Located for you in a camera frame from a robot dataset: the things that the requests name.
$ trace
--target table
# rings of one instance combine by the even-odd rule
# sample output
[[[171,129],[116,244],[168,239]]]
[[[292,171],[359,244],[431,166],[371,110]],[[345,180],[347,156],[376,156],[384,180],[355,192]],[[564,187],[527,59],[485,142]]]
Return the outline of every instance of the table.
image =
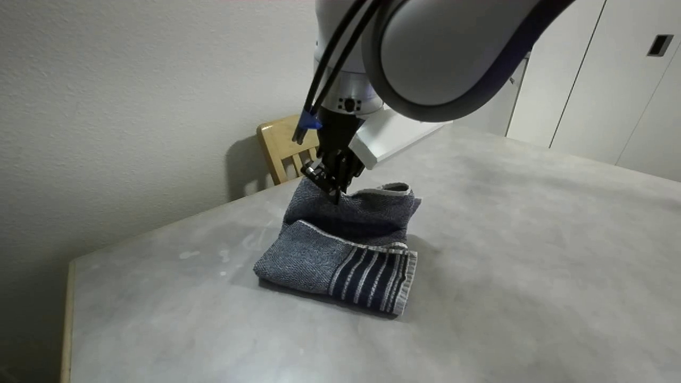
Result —
[[[250,273],[296,184],[73,262],[65,379],[679,383],[681,185],[443,129],[361,177],[424,205],[400,320]]]

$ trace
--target white cabinet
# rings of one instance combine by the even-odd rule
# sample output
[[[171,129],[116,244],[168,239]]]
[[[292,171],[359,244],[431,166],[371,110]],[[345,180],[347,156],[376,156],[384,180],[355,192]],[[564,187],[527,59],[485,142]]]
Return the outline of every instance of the white cabinet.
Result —
[[[681,180],[681,49],[626,144],[622,166]]]
[[[508,139],[681,180],[681,3],[571,11],[530,56]]]
[[[554,150],[617,164],[654,97],[670,53],[649,57],[657,35],[681,35],[676,0],[609,0],[568,101]]]
[[[549,147],[605,0],[576,0],[532,49],[508,136]]]

